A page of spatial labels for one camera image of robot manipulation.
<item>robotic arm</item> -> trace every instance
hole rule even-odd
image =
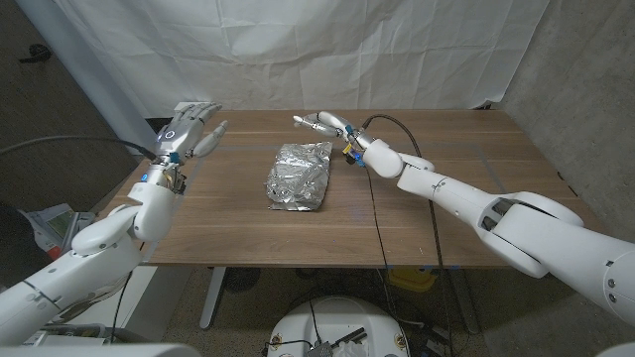
[[[72,250],[0,294],[0,346],[21,344],[76,300],[131,272],[142,259],[133,238],[156,242],[168,235],[175,194],[186,189],[181,166],[216,148],[226,121],[200,137],[203,125],[220,108],[213,103],[183,108],[159,133],[157,159],[128,194],[141,205],[116,207],[81,230]]]
[[[635,244],[583,228],[570,209],[539,194],[490,194],[437,174],[432,163],[393,151],[337,115],[322,111],[294,120],[343,139],[350,163],[367,165],[382,178],[399,177],[398,188],[430,199],[469,225],[512,267],[534,278],[551,273],[635,325]]]

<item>wire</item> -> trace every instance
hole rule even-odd
[[[406,126],[404,124],[402,124],[399,120],[391,117],[390,115],[386,115],[386,114],[371,115],[370,117],[368,117],[368,119],[366,119],[366,121],[364,122],[364,124],[361,125],[361,127],[364,128],[364,130],[367,129],[368,126],[370,125],[370,123],[375,118],[388,119],[391,122],[399,125],[399,127],[402,128],[406,132],[406,134],[408,134],[408,137],[410,138],[410,141],[413,142],[413,146],[415,147],[415,152],[417,153],[417,156],[421,157],[421,150],[419,150],[419,145],[417,145],[417,140],[415,140],[415,137],[413,136],[413,133],[411,133],[410,130],[408,130],[408,128],[406,128]]]
[[[143,246],[146,242],[141,242],[141,246],[139,247],[139,251],[143,249]],[[115,341],[115,328],[117,327],[117,314],[119,314],[119,307],[121,307],[121,301],[123,300],[123,295],[126,293],[126,288],[128,288],[128,282],[130,282],[130,278],[132,277],[132,272],[128,273],[128,278],[126,278],[126,283],[123,285],[123,289],[121,290],[121,295],[119,296],[119,301],[117,302],[117,308],[115,308],[115,316],[112,319],[112,331],[110,332],[110,344],[113,344]]]
[[[321,337],[319,337],[318,333],[318,323],[316,322],[316,312],[314,311],[314,304],[311,302],[311,297],[309,297],[309,306],[311,307],[311,315],[314,317],[314,327],[316,328],[317,343],[321,344]]]
[[[295,340],[295,341],[287,341],[287,342],[279,342],[279,343],[265,342],[265,348],[269,348],[268,346],[280,346],[280,345],[284,345],[284,344],[300,343],[300,342],[307,343],[307,344],[309,344],[310,348],[314,348],[314,346],[310,342],[308,342],[307,340]]]
[[[397,124],[401,129],[404,130],[404,132],[406,132],[406,134],[408,135],[408,137],[410,138],[410,141],[413,143],[413,147],[415,148],[415,152],[417,153],[418,157],[421,157],[421,150],[419,150],[419,145],[417,145],[417,140],[415,139],[415,137],[413,136],[413,134],[410,132],[410,130],[408,130],[408,128],[401,123],[399,120],[391,117],[390,115],[385,115],[385,114],[375,114],[372,115],[370,117],[368,117],[368,119],[366,119],[366,121],[364,122],[364,124],[362,124],[362,128],[365,130],[368,128],[368,126],[370,125],[370,123],[373,121],[373,119],[375,118],[384,118],[387,120],[392,121],[393,123]],[[368,169],[366,169],[366,173],[368,174],[368,181],[370,182],[370,173],[368,172]],[[377,227],[377,234],[379,236],[379,242],[381,243],[381,235],[379,234],[379,225],[377,223],[377,212],[375,209],[375,198],[373,196],[373,190],[372,190],[372,183],[370,184],[370,196],[373,200],[373,213],[375,214],[375,226]],[[454,357],[454,350],[452,347],[452,331],[451,331],[451,327],[449,325],[449,313],[448,313],[448,307],[447,307],[447,298],[446,298],[446,291],[445,291],[445,281],[447,279],[447,277],[445,276],[445,267],[444,267],[444,259],[443,259],[443,255],[441,252],[441,242],[439,239],[439,228],[437,227],[437,217],[435,216],[435,205],[434,203],[429,199],[428,203],[430,205],[430,215],[432,218],[432,222],[433,222],[433,230],[435,233],[435,245],[437,246],[437,259],[439,261],[439,269],[441,270],[441,285],[442,285],[442,294],[444,296],[444,310],[445,310],[445,320],[447,322],[447,337],[449,340],[449,355],[451,357]],[[384,247],[383,244],[381,244],[382,248],[382,254],[384,256],[384,264],[386,266],[386,269],[388,269],[388,263],[386,261],[386,254],[384,253]]]
[[[0,157],[19,149],[23,149],[26,147],[30,147],[30,146],[34,146],[34,145],[38,145],[38,144],[42,144],[46,142],[54,142],[54,141],[93,141],[93,142],[99,141],[99,142],[119,143],[127,147],[137,149],[139,153],[143,154],[143,156],[145,156],[146,158],[150,160],[157,159],[157,156],[153,152],[135,143],[131,143],[125,140],[117,139],[117,138],[90,137],[90,136],[78,136],[78,135],[58,135],[58,136],[50,136],[50,137],[27,140],[22,143],[18,143],[16,145],[12,145],[8,148],[4,148],[0,150]]]

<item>yellow container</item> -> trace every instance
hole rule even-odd
[[[436,279],[430,270],[391,269],[388,272],[388,282],[392,286],[416,293],[428,291]]]

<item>crumpled aluminum foil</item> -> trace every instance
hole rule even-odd
[[[328,164],[333,143],[285,144],[267,177],[269,209],[318,209],[328,184]]]

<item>table top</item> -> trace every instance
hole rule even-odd
[[[516,124],[495,110],[335,110],[353,125],[384,113],[413,133],[424,158],[436,171],[491,193],[533,191],[568,206],[585,226],[603,231],[588,207]],[[384,266],[375,227],[366,170],[346,163],[333,140],[330,176],[322,206],[311,212],[269,210],[264,182],[285,143],[316,143],[326,137],[293,126],[293,115],[309,111],[225,111],[229,129],[218,148],[199,163],[184,166],[189,187],[177,198],[173,227],[158,244],[146,244],[148,264],[241,267]],[[368,128],[396,151],[414,154],[407,135],[394,123],[375,119]],[[104,210],[130,202],[130,187],[147,163],[123,184]],[[397,178],[371,182],[383,253],[392,267],[438,264],[428,202],[397,188]],[[476,233],[438,207],[444,264],[492,268],[506,264],[481,244]]]

